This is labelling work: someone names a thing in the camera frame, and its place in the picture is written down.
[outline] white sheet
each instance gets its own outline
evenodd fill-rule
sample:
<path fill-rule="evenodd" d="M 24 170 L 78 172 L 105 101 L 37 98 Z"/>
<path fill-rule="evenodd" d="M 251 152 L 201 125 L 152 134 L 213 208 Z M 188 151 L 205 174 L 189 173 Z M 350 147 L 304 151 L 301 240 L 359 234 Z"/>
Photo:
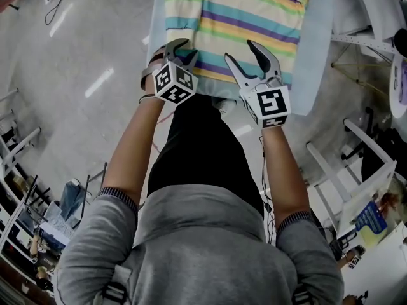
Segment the white sheet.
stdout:
<path fill-rule="evenodd" d="M 154 0 L 147 63 L 165 44 L 165 0 Z M 333 0 L 310 0 L 305 13 L 301 40 L 294 64 L 290 91 L 294 114 L 307 115 L 314 104 L 324 73 L 331 41 Z M 238 86 L 209 78 L 200 78 L 198 93 L 238 100 Z"/>

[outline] wire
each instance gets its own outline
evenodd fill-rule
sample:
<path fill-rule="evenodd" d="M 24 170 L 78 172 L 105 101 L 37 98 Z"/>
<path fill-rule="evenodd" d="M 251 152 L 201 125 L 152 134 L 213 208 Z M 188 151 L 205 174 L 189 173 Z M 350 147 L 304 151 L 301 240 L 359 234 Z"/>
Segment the wire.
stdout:
<path fill-rule="evenodd" d="M 53 21 L 55 15 L 57 14 L 57 11 L 58 11 L 58 8 L 59 8 L 61 2 L 62 2 L 62 0 L 59 0 L 58 4 L 57 4 L 54 8 L 52 8 L 52 9 L 45 15 L 45 17 L 44 17 L 45 25 L 50 25 L 50 24 L 52 23 L 52 21 Z M 49 22 L 47 22 L 47 21 L 46 21 L 46 18 L 48 17 L 48 15 L 49 15 L 51 12 L 53 12 L 53 15 L 52 15 L 52 17 L 51 17 L 51 20 L 50 20 Z"/>
<path fill-rule="evenodd" d="M 273 200 L 267 195 L 266 189 L 267 189 L 267 184 L 266 184 L 266 179 L 265 179 L 265 166 L 266 166 L 266 157 L 265 157 L 265 150 L 264 150 L 264 145 L 262 141 L 263 137 L 259 137 L 260 144 L 263 148 L 263 166 L 261 169 L 261 187 L 263 188 L 263 193 L 266 197 L 267 202 L 263 202 L 264 207 L 267 211 L 267 244 L 271 244 L 275 232 L 275 224 L 274 224 L 274 210 L 272 205 L 270 205 L 270 201 L 272 202 Z"/>

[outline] sleeve cuff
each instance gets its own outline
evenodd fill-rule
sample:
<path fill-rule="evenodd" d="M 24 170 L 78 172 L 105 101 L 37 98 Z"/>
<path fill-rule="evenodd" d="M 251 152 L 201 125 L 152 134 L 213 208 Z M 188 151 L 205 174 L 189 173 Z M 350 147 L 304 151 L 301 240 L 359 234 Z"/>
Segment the sleeve cuff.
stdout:
<path fill-rule="evenodd" d="M 277 228 L 277 238 L 279 238 L 279 236 L 281 235 L 283 230 L 285 230 L 285 228 L 287 228 L 291 224 L 294 224 L 295 222 L 298 222 L 299 220 L 307 220 L 315 224 L 310 212 L 308 211 L 295 212 L 288 216 L 287 218 L 285 218 L 280 224 L 279 228 Z"/>
<path fill-rule="evenodd" d="M 104 187 L 97 194 L 97 197 L 98 196 L 112 196 L 114 198 L 119 199 L 127 207 L 129 207 L 131 209 L 131 211 L 133 211 L 133 213 L 137 216 L 139 209 L 138 209 L 136 203 L 132 199 L 130 199 L 125 193 L 120 191 L 119 189 L 115 189 L 114 187 Z"/>

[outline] white table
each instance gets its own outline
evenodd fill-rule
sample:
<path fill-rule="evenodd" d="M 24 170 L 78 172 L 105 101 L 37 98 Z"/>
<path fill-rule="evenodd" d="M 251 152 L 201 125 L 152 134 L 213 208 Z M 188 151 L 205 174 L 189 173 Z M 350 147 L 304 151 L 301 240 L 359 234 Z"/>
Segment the white table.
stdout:
<path fill-rule="evenodd" d="M 400 103 L 400 92 L 401 92 L 401 82 L 402 82 L 402 71 L 401 64 L 404 58 L 400 54 L 394 55 L 392 69 L 390 74 L 389 83 L 389 98 L 390 98 L 390 109 L 392 115 L 399 119 L 407 111 L 407 105 Z M 407 83 L 404 83 L 404 89 L 407 89 Z"/>
<path fill-rule="evenodd" d="M 333 0 L 309 1 L 290 91 L 291 109 L 294 114 L 305 116 L 314 105 L 328 57 L 332 22 Z M 153 53 L 165 43 L 165 0 L 154 0 L 147 63 Z M 236 84 L 203 77 L 200 78 L 198 93 L 235 100 L 239 97 Z"/>

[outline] white shoe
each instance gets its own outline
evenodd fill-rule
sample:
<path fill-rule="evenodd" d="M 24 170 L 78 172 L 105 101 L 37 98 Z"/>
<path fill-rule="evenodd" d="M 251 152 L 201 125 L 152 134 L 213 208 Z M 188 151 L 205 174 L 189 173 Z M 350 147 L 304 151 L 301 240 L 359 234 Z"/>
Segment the white shoe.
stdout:
<path fill-rule="evenodd" d="M 232 112 L 236 105 L 237 105 L 236 100 L 224 99 L 219 103 L 215 104 L 214 107 L 219 110 L 222 118 L 224 118 L 226 115 Z"/>

